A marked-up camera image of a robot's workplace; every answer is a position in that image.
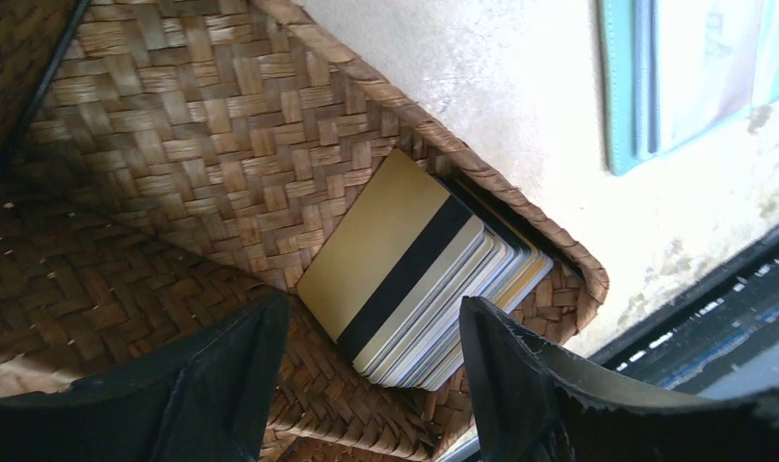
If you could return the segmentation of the teal leather card holder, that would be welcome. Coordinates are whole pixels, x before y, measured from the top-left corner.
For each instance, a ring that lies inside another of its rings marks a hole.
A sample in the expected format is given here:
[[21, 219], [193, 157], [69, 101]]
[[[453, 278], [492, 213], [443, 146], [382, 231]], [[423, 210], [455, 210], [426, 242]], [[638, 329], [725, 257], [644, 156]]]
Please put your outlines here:
[[597, 10], [614, 175], [779, 100], [779, 1], [600, 1]]

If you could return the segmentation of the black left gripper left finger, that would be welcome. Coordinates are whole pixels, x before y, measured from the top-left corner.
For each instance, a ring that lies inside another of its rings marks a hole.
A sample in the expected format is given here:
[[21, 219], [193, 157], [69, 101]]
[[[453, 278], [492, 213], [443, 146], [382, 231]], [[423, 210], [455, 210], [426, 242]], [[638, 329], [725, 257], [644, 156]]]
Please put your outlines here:
[[0, 461], [254, 461], [290, 319], [263, 295], [62, 392], [0, 398]]

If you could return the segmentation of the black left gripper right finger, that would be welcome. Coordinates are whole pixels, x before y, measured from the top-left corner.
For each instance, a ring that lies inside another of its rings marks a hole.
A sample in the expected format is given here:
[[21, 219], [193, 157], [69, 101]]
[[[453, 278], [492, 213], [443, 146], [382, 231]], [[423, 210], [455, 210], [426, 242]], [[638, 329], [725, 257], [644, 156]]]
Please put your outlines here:
[[779, 461], [779, 388], [709, 399], [610, 371], [462, 299], [461, 348], [484, 461]]

